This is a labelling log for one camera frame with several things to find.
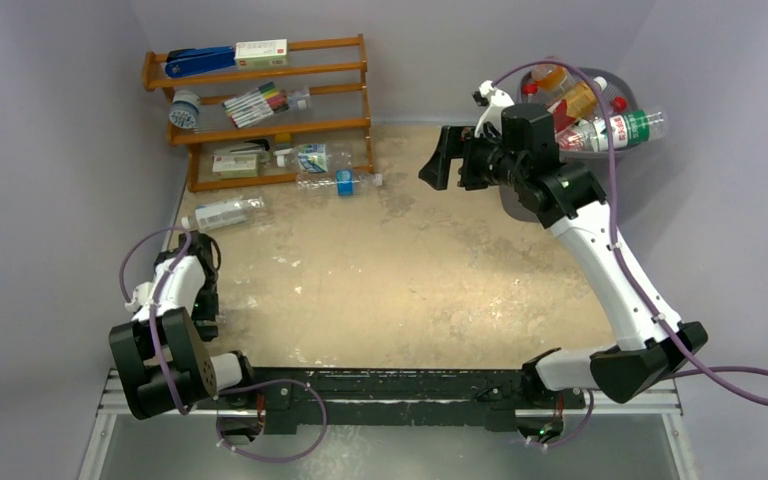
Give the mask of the red cap water bottle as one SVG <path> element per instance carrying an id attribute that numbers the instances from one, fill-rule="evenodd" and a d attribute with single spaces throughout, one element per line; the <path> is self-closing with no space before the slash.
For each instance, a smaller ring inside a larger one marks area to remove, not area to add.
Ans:
<path id="1" fill-rule="evenodd" d="M 628 102 L 624 97 L 617 96 L 610 101 L 610 107 L 612 116 L 609 120 L 614 147 L 626 147 L 630 140 L 628 125 L 622 113 L 628 108 Z M 608 149 L 607 123 L 600 113 L 594 113 L 558 133 L 555 139 L 562 150 L 605 152 Z"/>

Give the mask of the grey mesh waste bin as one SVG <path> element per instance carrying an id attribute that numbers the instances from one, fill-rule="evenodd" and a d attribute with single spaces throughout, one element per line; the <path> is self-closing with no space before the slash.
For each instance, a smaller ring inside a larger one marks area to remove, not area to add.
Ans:
<path id="1" fill-rule="evenodd" d="M 607 101 L 617 158 L 666 135 L 663 110 L 640 108 L 631 87 L 623 79 L 595 68 L 585 68 L 583 72 L 601 87 Z M 521 103 L 541 103 L 553 115 L 556 141 L 563 159 L 608 158 L 605 121 L 595 97 L 582 80 L 564 67 L 542 64 L 522 78 L 520 87 Z"/>

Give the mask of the orange juice bottle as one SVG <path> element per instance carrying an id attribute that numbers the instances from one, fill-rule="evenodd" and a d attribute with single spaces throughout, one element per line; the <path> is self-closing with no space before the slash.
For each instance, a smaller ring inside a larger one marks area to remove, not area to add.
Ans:
<path id="1" fill-rule="evenodd" d="M 555 64 L 539 64 L 530 75 L 532 82 L 545 93 L 563 93 L 568 82 L 567 69 Z"/>

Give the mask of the clear bottle blue label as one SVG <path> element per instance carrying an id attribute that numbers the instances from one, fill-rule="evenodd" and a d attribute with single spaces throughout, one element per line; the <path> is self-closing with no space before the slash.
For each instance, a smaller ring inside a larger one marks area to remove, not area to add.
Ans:
<path id="1" fill-rule="evenodd" d="M 348 198 L 373 191 L 383 186 L 383 177 L 353 169 L 334 173 L 302 173 L 296 178 L 296 187 L 307 194 Z"/>

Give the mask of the green label water bottle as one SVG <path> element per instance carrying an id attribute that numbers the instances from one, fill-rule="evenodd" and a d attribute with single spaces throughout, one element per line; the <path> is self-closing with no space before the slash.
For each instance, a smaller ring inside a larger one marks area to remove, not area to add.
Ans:
<path id="1" fill-rule="evenodd" d="M 595 118 L 592 125 L 592 149 L 605 152 L 609 137 L 617 150 L 664 138 L 668 133 L 668 116 L 661 108 L 639 109 L 611 116 L 608 121 Z"/>

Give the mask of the red label tea bottle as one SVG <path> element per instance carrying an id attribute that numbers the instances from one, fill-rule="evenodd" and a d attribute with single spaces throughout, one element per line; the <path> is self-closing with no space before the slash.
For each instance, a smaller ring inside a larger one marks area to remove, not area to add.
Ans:
<path id="1" fill-rule="evenodd" d="M 608 86 L 608 82 L 601 76 L 593 77 L 592 80 L 597 85 L 596 91 L 586 81 L 579 81 L 549 107 L 556 133 L 590 115 L 598 106 L 597 94 Z"/>

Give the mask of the blue white label bottle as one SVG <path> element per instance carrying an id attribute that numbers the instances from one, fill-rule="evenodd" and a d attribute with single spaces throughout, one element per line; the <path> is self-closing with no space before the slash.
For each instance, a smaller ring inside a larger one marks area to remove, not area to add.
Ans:
<path id="1" fill-rule="evenodd" d="M 353 147 L 348 143 L 307 143 L 273 152 L 275 164 L 294 173 L 336 173 L 355 167 Z"/>

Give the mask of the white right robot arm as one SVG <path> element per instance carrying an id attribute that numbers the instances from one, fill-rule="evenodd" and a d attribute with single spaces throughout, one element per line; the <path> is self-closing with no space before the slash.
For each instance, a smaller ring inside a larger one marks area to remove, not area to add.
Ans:
<path id="1" fill-rule="evenodd" d="M 515 104 L 502 109 L 498 127 L 445 125 L 418 176 L 446 189 L 451 162 L 462 160 L 458 186 L 512 189 L 540 224 L 579 264 L 605 312 L 615 343 L 590 350 L 554 349 L 523 366 L 521 392 L 544 407 L 567 389 L 596 389 L 625 403 L 677 372 L 688 353 L 708 341 L 699 322 L 685 322 L 642 273 L 631 253 L 621 259 L 621 236 L 610 232 L 611 208 L 596 176 L 565 163 L 545 108 Z"/>

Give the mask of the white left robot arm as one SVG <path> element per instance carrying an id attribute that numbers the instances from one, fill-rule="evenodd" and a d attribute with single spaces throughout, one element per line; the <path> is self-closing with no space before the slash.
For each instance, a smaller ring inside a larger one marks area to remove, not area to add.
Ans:
<path id="1" fill-rule="evenodd" d="M 242 352 L 207 351 L 218 336 L 218 244 L 196 230 L 180 231 L 178 240 L 157 256 L 152 279 L 128 294 L 131 319 L 108 334 L 128 408 L 139 420 L 188 413 L 218 394 L 232 408 L 244 409 L 258 395 Z"/>

